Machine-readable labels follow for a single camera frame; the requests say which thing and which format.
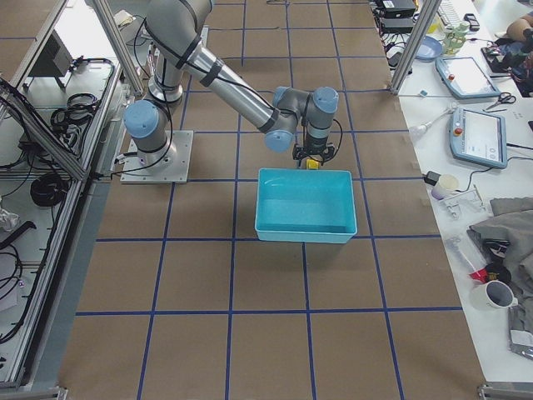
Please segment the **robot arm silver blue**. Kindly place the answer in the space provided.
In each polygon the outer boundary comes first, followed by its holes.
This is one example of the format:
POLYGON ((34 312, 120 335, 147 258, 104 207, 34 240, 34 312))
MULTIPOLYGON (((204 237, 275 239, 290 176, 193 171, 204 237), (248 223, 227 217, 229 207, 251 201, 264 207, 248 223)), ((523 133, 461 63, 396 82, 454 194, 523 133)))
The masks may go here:
POLYGON ((144 27, 159 51, 150 94, 163 99, 180 92, 182 74, 188 73, 264 135, 277 153, 292 150, 294 160, 324 164, 337 154, 329 142, 338 109, 338 92, 319 87, 312 92, 277 87, 268 102, 242 80, 202 42, 202 29, 213 1, 151 1, 144 27))

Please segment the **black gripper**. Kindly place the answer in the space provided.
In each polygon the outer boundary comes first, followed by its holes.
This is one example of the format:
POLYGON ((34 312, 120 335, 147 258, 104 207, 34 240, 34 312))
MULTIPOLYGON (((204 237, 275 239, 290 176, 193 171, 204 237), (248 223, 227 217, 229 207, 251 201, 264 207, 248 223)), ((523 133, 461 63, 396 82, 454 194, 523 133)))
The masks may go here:
POLYGON ((301 168, 303 158, 319 156, 321 165, 330 162, 335 157, 335 146, 322 140, 305 141, 302 146, 295 144, 293 147, 293 159, 296 167, 301 168))

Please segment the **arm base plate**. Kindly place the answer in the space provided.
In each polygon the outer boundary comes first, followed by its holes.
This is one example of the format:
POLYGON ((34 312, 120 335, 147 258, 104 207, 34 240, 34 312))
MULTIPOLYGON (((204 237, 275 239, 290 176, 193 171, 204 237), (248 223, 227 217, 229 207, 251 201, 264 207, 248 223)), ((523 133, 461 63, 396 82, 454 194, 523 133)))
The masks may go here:
POLYGON ((191 158, 193 134, 192 130, 165 131, 167 142, 155 152, 143 152, 137 149, 132 138, 129 152, 136 152, 128 157, 124 164, 126 172, 121 174, 122 183, 156 184, 186 183, 191 158))

